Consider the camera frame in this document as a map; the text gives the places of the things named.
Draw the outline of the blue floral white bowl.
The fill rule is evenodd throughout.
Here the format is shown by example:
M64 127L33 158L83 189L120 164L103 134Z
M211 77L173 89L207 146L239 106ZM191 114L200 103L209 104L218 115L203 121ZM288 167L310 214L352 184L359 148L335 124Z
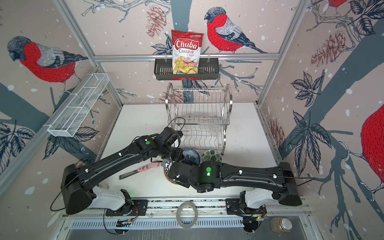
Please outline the blue floral white bowl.
M201 162L201 158L199 153L193 149L184 149L183 150L184 163L189 165L199 166Z

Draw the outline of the green leaf pattern cup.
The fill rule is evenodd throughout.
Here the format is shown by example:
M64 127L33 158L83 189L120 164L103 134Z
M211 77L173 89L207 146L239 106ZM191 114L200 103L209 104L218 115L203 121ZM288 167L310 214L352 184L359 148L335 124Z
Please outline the green leaf pattern cup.
M222 154L217 150L206 150L201 156L201 164L204 162L222 162Z

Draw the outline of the steel two-tier dish rack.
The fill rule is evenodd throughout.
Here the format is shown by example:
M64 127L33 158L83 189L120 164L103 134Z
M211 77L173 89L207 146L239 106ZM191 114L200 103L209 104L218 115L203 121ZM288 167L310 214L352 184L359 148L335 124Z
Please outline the steel two-tier dish rack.
M233 108L232 87L178 89L169 83L164 103L170 127L181 131L180 147L224 154Z

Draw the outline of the white patterned plate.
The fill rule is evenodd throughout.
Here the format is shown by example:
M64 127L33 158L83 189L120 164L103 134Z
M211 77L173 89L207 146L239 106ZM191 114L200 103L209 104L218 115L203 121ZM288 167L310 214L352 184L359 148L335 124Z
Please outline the white patterned plate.
M166 179L167 179L170 183L175 184L175 185L178 184L177 182L175 182L174 180L172 180L172 179L169 178L169 171L168 171L166 168L164 168L164 175L165 175Z

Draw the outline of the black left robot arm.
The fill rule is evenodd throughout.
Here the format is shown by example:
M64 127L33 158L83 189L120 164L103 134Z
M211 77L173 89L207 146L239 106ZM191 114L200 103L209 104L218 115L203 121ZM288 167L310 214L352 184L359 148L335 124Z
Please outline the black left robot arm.
M182 131L170 127L160 134L138 137L126 148L95 163L77 167L74 164L64 169L61 191L68 215L88 208L107 209L119 215L127 215L134 207L127 190L102 189L98 185L123 169L151 158L181 159L182 149L175 148Z

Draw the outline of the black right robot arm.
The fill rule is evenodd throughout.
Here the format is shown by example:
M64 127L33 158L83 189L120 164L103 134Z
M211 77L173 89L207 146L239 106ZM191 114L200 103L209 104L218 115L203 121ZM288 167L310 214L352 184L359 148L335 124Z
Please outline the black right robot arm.
M221 162L203 162L199 166L182 162L168 163L170 180L198 193L226 187L248 187L270 191L273 200L283 206L302 205L290 164L281 162L271 168L238 167Z

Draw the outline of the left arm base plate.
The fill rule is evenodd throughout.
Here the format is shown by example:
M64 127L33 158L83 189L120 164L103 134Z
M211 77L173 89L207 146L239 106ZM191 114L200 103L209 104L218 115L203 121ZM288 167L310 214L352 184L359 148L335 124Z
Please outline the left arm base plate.
M148 208L148 200L132 200L124 204L118 210L106 210L106 217L145 216Z

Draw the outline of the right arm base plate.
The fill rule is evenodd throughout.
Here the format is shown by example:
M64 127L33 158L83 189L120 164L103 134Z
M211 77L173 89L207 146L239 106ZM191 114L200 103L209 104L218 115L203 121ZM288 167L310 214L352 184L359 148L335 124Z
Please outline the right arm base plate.
M267 213L265 205L262 205L256 209L248 207L245 203L241 204L240 199L225 199L225 207L228 215L238 216L264 216Z

